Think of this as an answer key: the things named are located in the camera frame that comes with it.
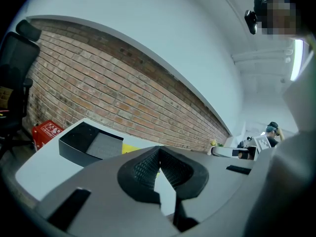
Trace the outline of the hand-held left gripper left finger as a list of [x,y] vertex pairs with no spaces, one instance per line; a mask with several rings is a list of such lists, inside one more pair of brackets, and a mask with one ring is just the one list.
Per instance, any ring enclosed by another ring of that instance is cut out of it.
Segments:
[[158,147],[95,162],[49,192],[36,211],[52,236],[172,237],[154,191]]

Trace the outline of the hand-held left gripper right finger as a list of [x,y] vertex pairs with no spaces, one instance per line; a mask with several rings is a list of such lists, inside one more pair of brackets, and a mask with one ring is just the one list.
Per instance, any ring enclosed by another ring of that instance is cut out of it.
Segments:
[[182,202],[186,215],[199,223],[222,207],[247,178],[246,174],[237,173],[226,168],[234,165],[251,169],[255,163],[252,160],[207,155],[206,153],[192,152],[172,146],[167,148],[193,159],[208,170],[208,182],[199,196]]

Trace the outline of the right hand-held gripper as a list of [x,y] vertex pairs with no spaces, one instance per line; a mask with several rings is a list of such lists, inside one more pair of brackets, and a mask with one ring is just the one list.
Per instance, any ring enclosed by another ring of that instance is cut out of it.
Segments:
[[247,160],[256,160],[259,154],[270,149],[271,145],[266,135],[256,137],[247,137],[241,141],[236,148],[215,146],[211,148],[211,154],[225,158],[239,158]]

